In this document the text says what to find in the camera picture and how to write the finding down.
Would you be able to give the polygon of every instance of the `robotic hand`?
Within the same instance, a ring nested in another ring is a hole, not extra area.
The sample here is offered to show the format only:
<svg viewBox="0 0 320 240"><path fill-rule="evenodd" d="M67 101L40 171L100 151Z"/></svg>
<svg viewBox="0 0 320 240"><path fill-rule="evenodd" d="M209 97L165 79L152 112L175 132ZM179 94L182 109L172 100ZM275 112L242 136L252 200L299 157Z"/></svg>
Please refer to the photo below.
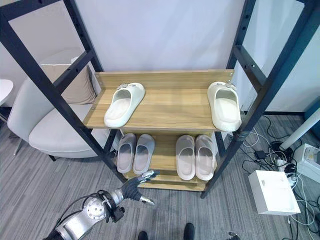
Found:
<svg viewBox="0 0 320 240"><path fill-rule="evenodd" d="M69 214L62 219L64 213L76 202L74 201L63 213L57 221L54 229L49 236L44 240L79 240L83 238L92 227L103 219L106 222L109 218L113 222L119 221L123 216L125 209L118 207L124 199L132 199L148 205L155 205L155 203L143 196L137 189L140 183L144 183L151 178L154 178L158 173L149 170L140 176L134 177L126 181L120 188L107 192L99 190L87 196L78 198L85 199L82 203L82 210Z"/></svg>

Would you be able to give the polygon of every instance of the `slide sandal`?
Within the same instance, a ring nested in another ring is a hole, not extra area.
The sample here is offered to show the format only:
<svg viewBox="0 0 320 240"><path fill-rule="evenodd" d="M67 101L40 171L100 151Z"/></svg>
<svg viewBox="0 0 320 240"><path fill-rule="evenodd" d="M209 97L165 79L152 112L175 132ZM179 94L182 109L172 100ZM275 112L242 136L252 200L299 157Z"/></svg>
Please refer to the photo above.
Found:
<svg viewBox="0 0 320 240"><path fill-rule="evenodd" d="M110 128L125 125L145 96L140 83L121 84L113 94L112 103L104 115L104 124Z"/></svg>
<svg viewBox="0 0 320 240"><path fill-rule="evenodd" d="M119 141L116 168L119 173L127 173L132 168L135 157L137 137L133 133L127 133Z"/></svg>
<svg viewBox="0 0 320 240"><path fill-rule="evenodd" d="M207 135L195 139L195 175L204 181L212 179L216 156L213 154L214 143Z"/></svg>
<svg viewBox="0 0 320 240"><path fill-rule="evenodd" d="M208 88L213 125L221 131L234 132L241 125L240 109L236 87L217 81Z"/></svg>
<svg viewBox="0 0 320 240"><path fill-rule="evenodd" d="M142 134L136 144L133 172L143 174L149 169L152 154L155 150L155 140L149 134Z"/></svg>
<svg viewBox="0 0 320 240"><path fill-rule="evenodd" d="M192 136L183 135L175 144L176 171L183 180L195 176L195 140Z"/></svg>

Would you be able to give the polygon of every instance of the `power strip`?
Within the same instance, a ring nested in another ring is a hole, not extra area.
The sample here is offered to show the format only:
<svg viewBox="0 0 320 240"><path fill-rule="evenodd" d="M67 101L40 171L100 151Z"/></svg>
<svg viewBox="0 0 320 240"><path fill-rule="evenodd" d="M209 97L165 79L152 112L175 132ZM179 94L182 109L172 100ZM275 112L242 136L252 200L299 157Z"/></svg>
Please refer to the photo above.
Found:
<svg viewBox="0 0 320 240"><path fill-rule="evenodd" d="M278 165L278 169L279 169L280 172L285 172L285 168L286 168L287 165L288 165L288 164L286 164L286 161L285 161L285 160L277 159L277 160L276 160L276 164ZM289 181L289 183L290 183L290 186L292 187L292 186L294 186L294 185L296 184L296 181L297 181L297 180L296 180L296 179L293 180L292 176L289 176L289 177L288 177L289 174L291 174L291 172L289 172L289 173L286 173L286 172L285 172L285 175L286 175L286 177L288 178L288 181Z"/></svg>

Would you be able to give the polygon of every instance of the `white slipper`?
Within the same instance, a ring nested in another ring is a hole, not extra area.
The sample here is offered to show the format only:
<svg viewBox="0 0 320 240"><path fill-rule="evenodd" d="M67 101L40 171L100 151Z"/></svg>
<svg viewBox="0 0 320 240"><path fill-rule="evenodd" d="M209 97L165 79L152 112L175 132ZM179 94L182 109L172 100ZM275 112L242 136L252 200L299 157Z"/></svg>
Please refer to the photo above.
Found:
<svg viewBox="0 0 320 240"><path fill-rule="evenodd" d="M125 125L145 96L140 83L121 84L113 94L112 103L104 115L104 124L110 128Z"/></svg>
<svg viewBox="0 0 320 240"><path fill-rule="evenodd" d="M208 88L213 125L221 131L234 132L241 125L240 109L236 87L217 81Z"/></svg>
<svg viewBox="0 0 320 240"><path fill-rule="evenodd" d="M152 154L155 150L155 140L149 134L142 134L136 144L133 162L133 172L137 175L148 171Z"/></svg>
<svg viewBox="0 0 320 240"><path fill-rule="evenodd" d="M175 144L176 171L183 180L195 176L195 140L192 136L183 135Z"/></svg>
<svg viewBox="0 0 320 240"><path fill-rule="evenodd" d="M204 181L214 176L216 156L214 143L207 135L200 135L195 140L195 175Z"/></svg>
<svg viewBox="0 0 320 240"><path fill-rule="evenodd" d="M135 157L137 137L133 133L127 133L119 141L116 168L119 173L127 173L132 168Z"/></svg>

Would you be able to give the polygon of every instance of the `floor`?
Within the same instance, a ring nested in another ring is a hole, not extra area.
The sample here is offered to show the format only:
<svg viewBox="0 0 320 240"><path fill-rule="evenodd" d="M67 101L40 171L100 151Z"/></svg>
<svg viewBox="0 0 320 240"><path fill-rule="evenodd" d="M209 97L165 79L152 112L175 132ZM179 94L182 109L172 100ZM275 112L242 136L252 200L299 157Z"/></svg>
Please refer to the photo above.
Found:
<svg viewBox="0 0 320 240"><path fill-rule="evenodd" d="M271 133L278 136L291 134L303 122L300 116L270 118ZM274 141L266 133L267 126L267 120L262 117L255 129L269 141ZM26 142L17 156L13 156L19 139L9 138L9 135L7 126L1 124L0 239L42 239L74 199L99 189L112 190L121 185L97 158L58 158L53 162ZM255 136L249 137L253 143ZM313 146L320 145L310 132L302 137L302 141ZM261 139L255 148L267 151L267 146ZM245 159L248 157L239 150L205 199L200 199L199 192L141 189L144 195L156 202L156 206L126 200L122 204L125 215L118 223L100 222L85 239L135 240L143 230L151 240L179 240L188 222L195 225L196 240L225 240L229 231L238 233L241 240L290 238L287 217L257 214L248 173L241 168ZM249 172L257 169L252 163L245 167ZM303 182L308 200L316 200L320 195L320 184L307 177L303 177ZM299 239L310 239L305 226L299 226Z"/></svg>

